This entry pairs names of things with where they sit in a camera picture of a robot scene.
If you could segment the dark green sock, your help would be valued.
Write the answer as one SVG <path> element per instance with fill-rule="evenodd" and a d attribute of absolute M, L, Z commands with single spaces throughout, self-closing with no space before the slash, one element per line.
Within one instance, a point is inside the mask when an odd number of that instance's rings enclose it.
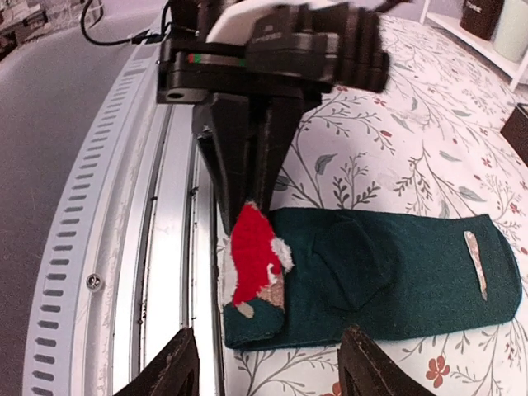
<path fill-rule="evenodd" d="M 511 321 L 512 248 L 487 215 L 435 219 L 364 210 L 243 206 L 219 280 L 234 350 L 338 343 L 356 325 L 398 341 Z"/>

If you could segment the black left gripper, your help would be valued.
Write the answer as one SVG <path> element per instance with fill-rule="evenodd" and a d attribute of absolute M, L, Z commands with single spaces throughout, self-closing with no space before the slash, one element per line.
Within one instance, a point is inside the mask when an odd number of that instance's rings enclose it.
<path fill-rule="evenodd" d="M 158 59 L 158 103 L 195 104 L 191 131 L 227 234 L 245 203 L 270 209 L 305 100 L 335 86 L 382 92 L 390 66 L 380 34 L 389 2 L 351 10 L 345 33 L 310 33 L 314 13 L 303 5 L 259 19 L 245 45 L 206 43 L 238 2 L 169 2 Z"/>

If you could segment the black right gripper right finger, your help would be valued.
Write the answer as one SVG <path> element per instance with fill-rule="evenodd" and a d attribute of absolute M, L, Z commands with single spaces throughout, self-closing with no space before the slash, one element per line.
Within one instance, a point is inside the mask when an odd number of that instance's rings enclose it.
<path fill-rule="evenodd" d="M 350 326 L 342 334 L 337 363 L 342 395 L 433 395 L 400 369 L 358 326 Z"/>

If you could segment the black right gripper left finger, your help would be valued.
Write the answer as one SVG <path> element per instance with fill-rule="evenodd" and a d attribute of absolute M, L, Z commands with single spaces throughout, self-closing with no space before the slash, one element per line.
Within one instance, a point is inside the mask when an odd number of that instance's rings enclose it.
<path fill-rule="evenodd" d="M 198 396 L 200 360 L 192 328 L 181 329 L 115 396 Z"/>

